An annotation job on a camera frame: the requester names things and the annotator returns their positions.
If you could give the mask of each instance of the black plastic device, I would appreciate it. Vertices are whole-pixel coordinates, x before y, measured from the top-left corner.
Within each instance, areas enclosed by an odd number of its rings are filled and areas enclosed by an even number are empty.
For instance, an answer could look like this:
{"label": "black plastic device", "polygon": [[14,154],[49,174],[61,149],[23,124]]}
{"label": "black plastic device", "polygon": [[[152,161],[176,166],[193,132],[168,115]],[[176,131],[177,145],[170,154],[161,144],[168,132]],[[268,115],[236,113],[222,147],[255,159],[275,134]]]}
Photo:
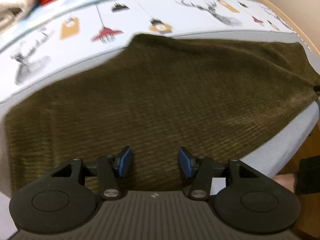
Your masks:
{"label": "black plastic device", "polygon": [[[216,163],[180,147],[189,187],[121,190],[116,178],[132,158],[129,146],[89,163],[74,158],[17,191],[9,210],[19,231],[11,239],[298,239],[290,227],[299,199],[240,160]],[[84,186],[90,176],[98,177],[97,195]],[[214,177],[226,178],[226,187],[210,195]]]}

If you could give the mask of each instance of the black sleeve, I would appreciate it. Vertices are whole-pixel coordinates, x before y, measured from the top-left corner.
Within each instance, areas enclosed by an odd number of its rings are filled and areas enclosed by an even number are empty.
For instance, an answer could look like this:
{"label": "black sleeve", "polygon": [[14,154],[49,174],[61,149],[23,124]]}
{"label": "black sleeve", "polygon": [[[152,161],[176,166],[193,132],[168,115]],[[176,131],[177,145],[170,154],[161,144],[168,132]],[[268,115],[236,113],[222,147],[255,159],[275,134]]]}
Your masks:
{"label": "black sleeve", "polygon": [[320,155],[300,160],[297,174],[297,195],[320,192]]}

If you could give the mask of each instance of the wooden floor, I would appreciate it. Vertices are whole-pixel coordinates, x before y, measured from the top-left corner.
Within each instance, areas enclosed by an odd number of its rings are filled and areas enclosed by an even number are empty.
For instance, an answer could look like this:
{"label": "wooden floor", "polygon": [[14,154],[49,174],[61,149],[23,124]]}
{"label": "wooden floor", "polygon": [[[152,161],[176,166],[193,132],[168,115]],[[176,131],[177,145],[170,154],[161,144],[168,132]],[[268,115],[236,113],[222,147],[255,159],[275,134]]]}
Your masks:
{"label": "wooden floor", "polygon": [[[316,126],[297,153],[280,173],[295,172],[299,161],[304,158],[320,155],[320,132]],[[320,237],[320,193],[299,196],[301,215],[293,231],[303,240]]]}

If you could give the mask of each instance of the small logo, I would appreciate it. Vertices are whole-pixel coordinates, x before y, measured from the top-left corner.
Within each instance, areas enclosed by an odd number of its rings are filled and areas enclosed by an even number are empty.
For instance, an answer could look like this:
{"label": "small logo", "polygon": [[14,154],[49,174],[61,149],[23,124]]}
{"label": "small logo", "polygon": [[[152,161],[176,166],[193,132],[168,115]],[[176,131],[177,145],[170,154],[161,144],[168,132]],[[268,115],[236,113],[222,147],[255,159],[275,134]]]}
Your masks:
{"label": "small logo", "polygon": [[151,194],[151,197],[157,198],[157,197],[159,197],[159,194],[158,194],[158,193],[152,193],[152,194]]}

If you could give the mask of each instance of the deer head print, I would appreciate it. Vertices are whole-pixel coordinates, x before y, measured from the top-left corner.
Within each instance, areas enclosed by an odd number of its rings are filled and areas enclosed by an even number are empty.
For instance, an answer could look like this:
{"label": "deer head print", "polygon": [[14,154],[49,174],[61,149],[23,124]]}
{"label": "deer head print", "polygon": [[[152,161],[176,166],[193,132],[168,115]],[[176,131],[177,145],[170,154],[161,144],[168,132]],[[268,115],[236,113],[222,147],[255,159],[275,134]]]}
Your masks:
{"label": "deer head print", "polygon": [[241,26],[242,22],[234,17],[226,17],[216,13],[217,4],[215,2],[209,2],[205,0],[179,0],[176,3],[187,6],[197,8],[201,11],[207,11],[210,13],[214,18],[216,18],[221,23],[227,26]]}
{"label": "deer head print", "polygon": [[50,33],[44,32],[45,29],[42,28],[39,30],[42,33],[42,37],[40,39],[36,39],[34,42],[34,46],[29,47],[28,52],[23,54],[22,46],[26,43],[25,41],[21,41],[17,50],[10,55],[12,59],[19,63],[16,77],[15,77],[15,84],[21,85],[23,84],[29,77],[36,74],[39,70],[43,70],[46,68],[47,64],[50,62],[49,56],[43,56],[30,62],[31,56],[37,51],[37,49],[46,43],[54,34],[54,30]]}

